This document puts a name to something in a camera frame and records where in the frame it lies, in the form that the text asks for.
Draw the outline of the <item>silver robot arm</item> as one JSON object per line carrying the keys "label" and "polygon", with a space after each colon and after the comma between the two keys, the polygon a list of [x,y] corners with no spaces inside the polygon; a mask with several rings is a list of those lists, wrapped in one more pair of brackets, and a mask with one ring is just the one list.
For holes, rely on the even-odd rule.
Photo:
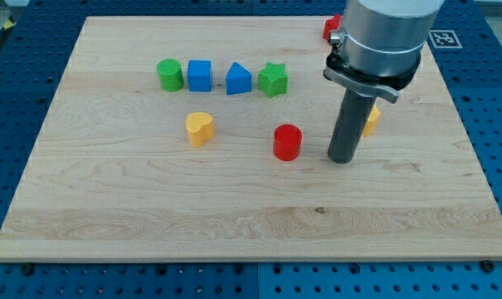
{"label": "silver robot arm", "polygon": [[324,77],[362,96],[395,103],[414,77],[442,0],[348,0]]}

